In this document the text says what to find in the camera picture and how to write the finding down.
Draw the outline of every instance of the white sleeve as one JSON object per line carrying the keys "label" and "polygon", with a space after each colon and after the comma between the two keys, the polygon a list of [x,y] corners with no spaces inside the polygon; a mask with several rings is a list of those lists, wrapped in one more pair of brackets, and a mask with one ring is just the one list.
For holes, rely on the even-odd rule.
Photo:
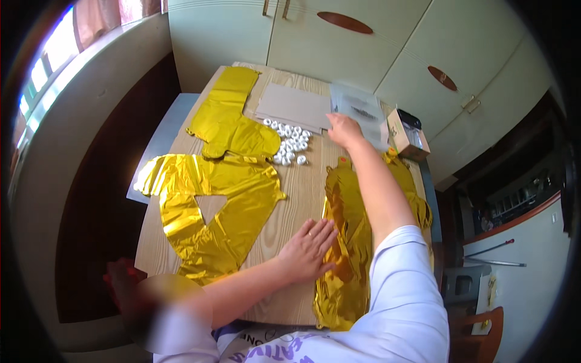
{"label": "white sleeve", "polygon": [[447,313],[418,227],[400,227],[381,242],[370,282],[370,311],[351,330],[384,337],[389,350],[413,360],[447,362]]}
{"label": "white sleeve", "polygon": [[160,314],[154,324],[150,346],[153,351],[164,353],[154,353],[153,363],[217,363],[220,359],[210,327],[204,327],[179,308]]}

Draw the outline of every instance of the wooden table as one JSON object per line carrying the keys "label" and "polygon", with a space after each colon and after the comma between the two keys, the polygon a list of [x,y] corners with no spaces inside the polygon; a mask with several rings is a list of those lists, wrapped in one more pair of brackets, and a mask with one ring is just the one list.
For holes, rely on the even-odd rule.
{"label": "wooden table", "polygon": [[[252,89],[244,108],[244,116],[256,120],[254,111],[259,99],[268,85],[276,84],[298,88],[320,95],[329,95],[329,84],[306,76],[300,76],[286,71],[276,70],[267,66],[235,62],[233,66],[244,66],[262,72]],[[202,91],[198,101],[184,120],[182,130],[190,125],[192,117],[207,98],[224,66],[220,67]],[[383,105],[386,113],[391,110]],[[202,140],[180,131],[171,146],[170,153],[200,154]],[[256,243],[250,250],[242,269],[260,264],[278,254],[283,245],[299,229],[308,218],[318,220],[322,216],[324,202],[324,186],[327,177],[327,166],[335,167],[339,156],[348,156],[340,147],[336,146],[328,137],[326,131],[322,136],[314,135],[309,142],[309,149],[304,152],[309,161],[308,165],[298,166],[296,163],[289,167],[275,165],[280,180],[281,189],[288,197],[277,203],[272,215],[265,224]],[[410,170],[418,195],[426,198],[422,175],[417,163],[410,162]],[[208,222],[224,205],[224,196],[196,197],[204,220]],[[430,231],[424,231],[426,242],[431,245]],[[159,197],[151,197],[145,219],[139,236],[135,267],[147,272],[148,276],[157,274],[176,273],[181,259],[175,254],[163,233],[162,221],[159,214]],[[316,325],[317,319],[313,314],[312,303],[314,283],[303,283],[288,286],[265,298],[249,311],[243,319],[257,322],[290,325]]]}

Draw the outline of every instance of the white cabinet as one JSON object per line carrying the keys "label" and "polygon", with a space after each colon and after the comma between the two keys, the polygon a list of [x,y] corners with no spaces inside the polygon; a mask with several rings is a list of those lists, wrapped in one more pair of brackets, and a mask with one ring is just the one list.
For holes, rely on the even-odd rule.
{"label": "white cabinet", "polygon": [[[375,92],[429,0],[279,0],[267,65]],[[362,34],[320,18],[332,12],[373,30]]]}
{"label": "white cabinet", "polygon": [[[494,78],[524,33],[504,1],[434,0],[375,94],[418,117],[430,142]],[[428,66],[458,90],[444,87]]]}
{"label": "white cabinet", "polygon": [[553,76],[539,47],[524,37],[506,65],[478,95],[480,106],[463,111],[429,145],[434,185],[475,159],[518,124],[547,92]]}
{"label": "white cabinet", "polygon": [[168,0],[171,44],[182,92],[200,92],[218,67],[266,64],[277,2]]}

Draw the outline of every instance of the orange chair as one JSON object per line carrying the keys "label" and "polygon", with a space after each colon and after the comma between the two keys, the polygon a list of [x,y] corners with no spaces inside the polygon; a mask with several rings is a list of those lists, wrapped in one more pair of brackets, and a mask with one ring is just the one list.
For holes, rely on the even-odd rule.
{"label": "orange chair", "polygon": [[[490,320],[492,327],[488,335],[465,335],[462,328]],[[493,363],[503,336],[504,311],[497,307],[478,315],[456,319],[450,324],[450,362],[452,363]]]}

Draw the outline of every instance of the hand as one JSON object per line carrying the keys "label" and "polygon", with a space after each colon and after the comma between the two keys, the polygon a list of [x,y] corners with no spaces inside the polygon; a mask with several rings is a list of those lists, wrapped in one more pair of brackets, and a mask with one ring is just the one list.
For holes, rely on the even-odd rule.
{"label": "hand", "polygon": [[337,237],[338,231],[334,226],[333,221],[326,219],[316,224],[313,220],[307,220],[285,244],[275,259],[290,283],[313,281],[335,267],[334,263],[322,263]]}
{"label": "hand", "polygon": [[357,121],[341,113],[328,113],[332,129],[328,131],[329,137],[337,145],[349,151],[349,148],[359,141],[365,140],[361,133],[361,127]]}

